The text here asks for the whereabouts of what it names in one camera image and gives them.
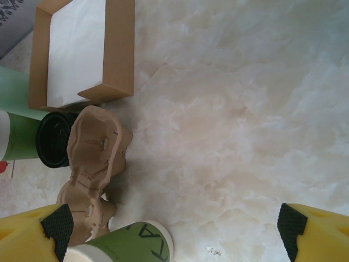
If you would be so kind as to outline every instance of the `white tissue paper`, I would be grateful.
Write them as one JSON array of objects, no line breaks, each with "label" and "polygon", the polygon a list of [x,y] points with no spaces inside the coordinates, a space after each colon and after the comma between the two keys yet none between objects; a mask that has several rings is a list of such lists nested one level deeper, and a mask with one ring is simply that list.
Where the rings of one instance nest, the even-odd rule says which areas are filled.
[{"label": "white tissue paper", "polygon": [[105,0],[74,0],[54,13],[47,106],[85,101],[77,94],[102,83],[104,28]]}]

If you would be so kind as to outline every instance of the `small debris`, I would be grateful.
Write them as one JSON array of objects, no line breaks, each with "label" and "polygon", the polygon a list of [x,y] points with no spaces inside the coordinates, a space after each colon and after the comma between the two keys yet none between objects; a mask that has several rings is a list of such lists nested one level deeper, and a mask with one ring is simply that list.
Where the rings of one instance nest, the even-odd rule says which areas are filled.
[{"label": "small debris", "polygon": [[206,249],[210,255],[222,255],[222,253],[220,253],[220,251],[217,251],[212,247],[206,247]]}]

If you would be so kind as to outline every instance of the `green paper cup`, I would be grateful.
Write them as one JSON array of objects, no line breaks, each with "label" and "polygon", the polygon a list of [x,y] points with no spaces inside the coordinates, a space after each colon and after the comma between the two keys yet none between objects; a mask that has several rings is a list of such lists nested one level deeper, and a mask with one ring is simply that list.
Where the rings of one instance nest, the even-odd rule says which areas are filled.
[{"label": "green paper cup", "polygon": [[0,67],[0,110],[37,120],[47,112],[28,108],[29,75]]},{"label": "green paper cup", "polygon": [[68,248],[64,262],[169,262],[172,258],[169,232],[155,221],[146,221]]},{"label": "green paper cup", "polygon": [[0,111],[0,161],[37,158],[40,121]]}]

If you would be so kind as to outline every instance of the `cardboard cup holder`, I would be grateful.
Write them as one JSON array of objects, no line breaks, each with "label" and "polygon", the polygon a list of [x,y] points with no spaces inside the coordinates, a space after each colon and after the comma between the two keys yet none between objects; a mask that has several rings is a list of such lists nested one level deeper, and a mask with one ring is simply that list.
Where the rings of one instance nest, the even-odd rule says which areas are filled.
[{"label": "cardboard cup holder", "polygon": [[126,167],[125,152],[132,140],[117,117],[96,106],[77,117],[68,141],[70,180],[62,187],[57,203],[67,203],[74,218],[69,246],[109,232],[107,223],[116,206],[101,195],[112,176]]}]

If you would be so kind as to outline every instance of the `white marble surface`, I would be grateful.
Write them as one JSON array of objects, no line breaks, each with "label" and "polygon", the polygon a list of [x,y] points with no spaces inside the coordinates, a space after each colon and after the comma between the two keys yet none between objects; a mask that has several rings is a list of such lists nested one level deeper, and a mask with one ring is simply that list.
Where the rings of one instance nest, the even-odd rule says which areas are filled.
[{"label": "white marble surface", "polygon": [[[135,95],[104,106],[134,133],[111,228],[162,223],[175,262],[270,262],[288,261],[281,203],[349,215],[348,17],[345,0],[138,0]],[[30,44],[0,64],[28,72]],[[16,162],[0,216],[68,177]]]}]

